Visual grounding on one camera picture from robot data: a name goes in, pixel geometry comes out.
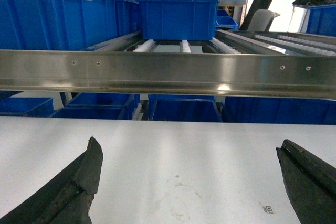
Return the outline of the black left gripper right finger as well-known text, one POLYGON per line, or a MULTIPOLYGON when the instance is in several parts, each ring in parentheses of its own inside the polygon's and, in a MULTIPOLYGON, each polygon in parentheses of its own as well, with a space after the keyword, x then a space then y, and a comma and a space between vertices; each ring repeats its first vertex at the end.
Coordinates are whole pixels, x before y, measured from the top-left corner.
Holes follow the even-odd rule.
POLYGON ((335 223, 335 167, 288 139, 276 152, 300 223, 335 223))

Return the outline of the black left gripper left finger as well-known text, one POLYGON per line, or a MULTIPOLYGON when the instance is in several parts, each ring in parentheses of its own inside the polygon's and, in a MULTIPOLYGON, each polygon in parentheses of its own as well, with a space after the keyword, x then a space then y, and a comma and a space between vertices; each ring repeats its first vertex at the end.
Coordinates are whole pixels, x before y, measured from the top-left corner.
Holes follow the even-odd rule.
POLYGON ((98 192, 102 161, 101 145, 91 137, 85 152, 1 217, 1 223, 92 223, 89 211, 98 192))

